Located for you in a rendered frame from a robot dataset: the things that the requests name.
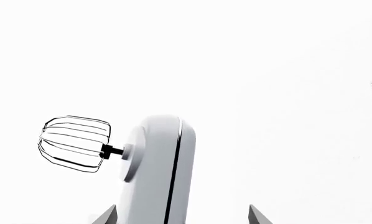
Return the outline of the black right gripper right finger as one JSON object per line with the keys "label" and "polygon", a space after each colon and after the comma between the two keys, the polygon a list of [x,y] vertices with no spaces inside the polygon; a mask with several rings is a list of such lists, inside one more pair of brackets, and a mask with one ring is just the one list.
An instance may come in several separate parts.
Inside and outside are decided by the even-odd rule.
{"label": "black right gripper right finger", "polygon": [[249,224],[273,224],[254,205],[249,205],[248,221]]}

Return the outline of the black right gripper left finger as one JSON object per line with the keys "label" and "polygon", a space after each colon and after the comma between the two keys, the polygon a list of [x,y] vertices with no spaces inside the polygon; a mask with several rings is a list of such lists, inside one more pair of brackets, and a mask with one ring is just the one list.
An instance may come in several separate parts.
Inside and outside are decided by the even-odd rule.
{"label": "black right gripper left finger", "polygon": [[92,224],[117,224],[116,205],[112,205],[101,216],[99,216]]}

